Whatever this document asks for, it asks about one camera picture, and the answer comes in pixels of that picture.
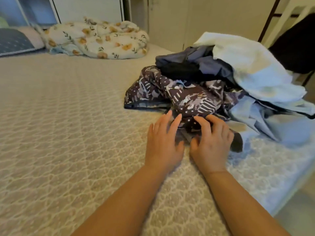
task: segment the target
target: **quilted mattress cover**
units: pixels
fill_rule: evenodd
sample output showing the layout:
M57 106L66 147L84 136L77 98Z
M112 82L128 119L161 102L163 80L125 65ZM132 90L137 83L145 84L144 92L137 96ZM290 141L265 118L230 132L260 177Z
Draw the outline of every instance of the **quilted mattress cover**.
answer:
M124 109L124 93L168 53L151 45L141 59L0 59L0 235L69 236L143 165L147 128L161 113ZM248 145L228 170L272 212L313 164L315 137L294 149L262 137ZM142 235L228 235L188 148Z

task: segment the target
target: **person's left hand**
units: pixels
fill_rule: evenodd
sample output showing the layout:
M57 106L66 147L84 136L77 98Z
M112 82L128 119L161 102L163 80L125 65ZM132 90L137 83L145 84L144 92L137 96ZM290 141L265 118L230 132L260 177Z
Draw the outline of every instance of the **person's left hand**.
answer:
M183 159L184 142L175 145L175 135L181 121L179 114L172 122L168 132L168 122L172 116L170 110L163 114L157 122L149 126L145 166L161 170L165 174L171 172Z

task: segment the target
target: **person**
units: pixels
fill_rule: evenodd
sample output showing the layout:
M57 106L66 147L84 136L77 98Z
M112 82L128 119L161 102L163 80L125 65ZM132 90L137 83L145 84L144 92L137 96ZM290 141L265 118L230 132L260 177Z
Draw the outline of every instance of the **person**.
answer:
M151 124L147 135L144 166L112 194L72 236L135 236L167 174L179 165L184 142L175 145L181 115L169 130L172 112ZM224 121L213 115L194 117L202 137L193 138L190 155L204 175L214 199L233 236L287 236L277 221L226 170L226 160L234 134Z

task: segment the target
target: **camouflage print fabric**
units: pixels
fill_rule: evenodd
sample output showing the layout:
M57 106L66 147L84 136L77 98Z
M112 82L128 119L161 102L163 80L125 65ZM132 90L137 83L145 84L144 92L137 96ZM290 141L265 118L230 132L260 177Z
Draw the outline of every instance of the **camouflage print fabric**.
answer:
M161 74L156 66L144 67L139 79L126 91L125 108L160 108L173 107L177 114L182 114L180 128L188 131L196 125L193 116L205 117L216 114L229 119L231 109L245 92L243 90L226 91L225 82L212 80L193 83L171 80Z

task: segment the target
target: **beige bed sheet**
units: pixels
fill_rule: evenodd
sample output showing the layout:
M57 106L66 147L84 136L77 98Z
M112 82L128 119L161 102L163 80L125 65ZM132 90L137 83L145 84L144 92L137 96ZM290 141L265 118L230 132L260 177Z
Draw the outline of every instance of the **beige bed sheet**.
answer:
M0 235L68 236L143 165L147 128L161 113L124 109L124 93L168 53L151 45L141 59L0 59ZM271 212L314 162L315 138L296 149L248 144L228 169ZM142 235L228 235L188 149Z

